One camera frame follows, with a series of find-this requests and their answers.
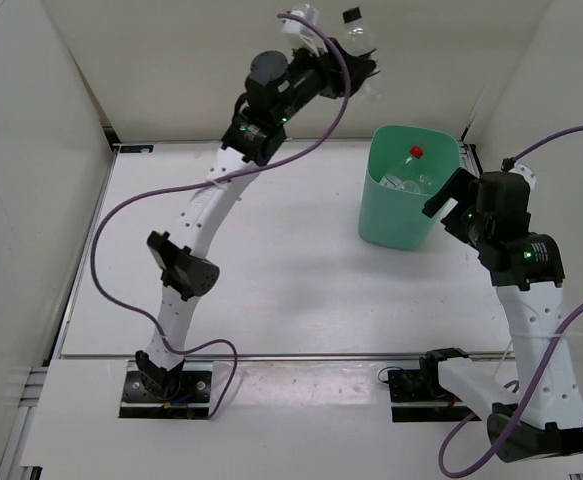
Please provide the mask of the clear bottle blue white label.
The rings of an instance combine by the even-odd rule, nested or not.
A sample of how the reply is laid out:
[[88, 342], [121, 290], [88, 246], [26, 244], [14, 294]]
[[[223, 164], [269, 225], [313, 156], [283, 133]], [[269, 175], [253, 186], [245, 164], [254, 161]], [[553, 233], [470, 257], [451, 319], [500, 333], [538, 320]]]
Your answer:
[[440, 182], [426, 175], [419, 175], [414, 180], [400, 181], [397, 185], [399, 191], [419, 195], [434, 195], [439, 191], [440, 187]]

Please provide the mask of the clear bottle black label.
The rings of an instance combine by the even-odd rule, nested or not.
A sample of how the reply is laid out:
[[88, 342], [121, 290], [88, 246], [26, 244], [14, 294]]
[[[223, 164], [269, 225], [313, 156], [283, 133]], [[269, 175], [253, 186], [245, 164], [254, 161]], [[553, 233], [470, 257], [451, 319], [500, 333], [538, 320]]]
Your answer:
[[381, 68], [376, 41], [359, 6], [345, 10], [342, 13], [342, 19], [346, 33], [343, 41], [344, 49], [352, 56], [372, 60], [375, 63], [374, 69], [366, 75], [359, 93], [367, 100], [377, 100], [381, 93]]

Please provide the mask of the clear bottle red label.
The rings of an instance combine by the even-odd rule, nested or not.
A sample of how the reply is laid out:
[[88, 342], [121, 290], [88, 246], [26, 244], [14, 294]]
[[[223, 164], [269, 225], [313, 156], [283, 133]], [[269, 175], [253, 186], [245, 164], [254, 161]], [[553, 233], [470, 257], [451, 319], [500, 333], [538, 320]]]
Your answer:
[[379, 184], [395, 190], [420, 194], [422, 186], [418, 177], [418, 170], [423, 154], [424, 151], [420, 147], [413, 146], [408, 156], [392, 166], [381, 178]]

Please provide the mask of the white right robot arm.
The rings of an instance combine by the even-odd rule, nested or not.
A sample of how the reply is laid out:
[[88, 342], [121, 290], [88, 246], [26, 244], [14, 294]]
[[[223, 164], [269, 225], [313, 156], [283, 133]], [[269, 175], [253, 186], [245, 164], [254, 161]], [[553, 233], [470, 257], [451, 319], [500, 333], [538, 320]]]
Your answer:
[[458, 348], [420, 359], [420, 387], [431, 399], [453, 395], [482, 420], [487, 458], [505, 463], [583, 453], [583, 399], [564, 338], [573, 316], [562, 313], [565, 278], [559, 247], [530, 231], [531, 187], [520, 174], [474, 176], [457, 169], [424, 204], [434, 217], [448, 200], [446, 232], [471, 246], [504, 309], [515, 356], [518, 392], [498, 384]]

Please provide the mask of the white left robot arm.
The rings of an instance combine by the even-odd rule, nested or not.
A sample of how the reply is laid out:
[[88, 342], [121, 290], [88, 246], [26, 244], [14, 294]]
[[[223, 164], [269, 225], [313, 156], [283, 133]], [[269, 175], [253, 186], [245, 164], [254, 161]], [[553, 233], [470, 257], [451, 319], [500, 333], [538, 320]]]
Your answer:
[[183, 225], [149, 235], [147, 245], [162, 271], [159, 325], [135, 360], [144, 387], [158, 400], [169, 402], [183, 389], [184, 358], [179, 351], [199, 299], [220, 274], [207, 258], [210, 245], [233, 205], [256, 179], [256, 169], [266, 166], [286, 140], [286, 122], [317, 96], [343, 97], [345, 73], [350, 75], [351, 90], [357, 92], [379, 69], [373, 47], [338, 51], [343, 64], [330, 52], [306, 48], [296, 49], [290, 57], [279, 51], [258, 54], [207, 176], [210, 186], [192, 196]]

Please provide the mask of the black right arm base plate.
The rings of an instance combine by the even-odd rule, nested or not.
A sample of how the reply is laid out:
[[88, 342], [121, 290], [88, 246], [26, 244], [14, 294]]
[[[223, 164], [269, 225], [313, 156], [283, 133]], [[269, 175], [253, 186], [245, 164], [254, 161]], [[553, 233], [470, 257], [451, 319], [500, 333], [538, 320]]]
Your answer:
[[389, 389], [393, 423], [453, 423], [472, 414], [453, 394], [432, 393], [419, 368], [387, 366], [377, 379]]

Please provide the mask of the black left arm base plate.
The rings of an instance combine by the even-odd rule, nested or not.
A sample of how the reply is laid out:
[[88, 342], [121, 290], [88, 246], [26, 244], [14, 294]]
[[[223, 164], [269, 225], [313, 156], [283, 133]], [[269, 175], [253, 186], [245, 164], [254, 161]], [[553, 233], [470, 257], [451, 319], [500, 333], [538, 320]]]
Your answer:
[[185, 362], [179, 378], [160, 393], [134, 361], [126, 365], [118, 409], [121, 419], [205, 420], [210, 413], [212, 362]]

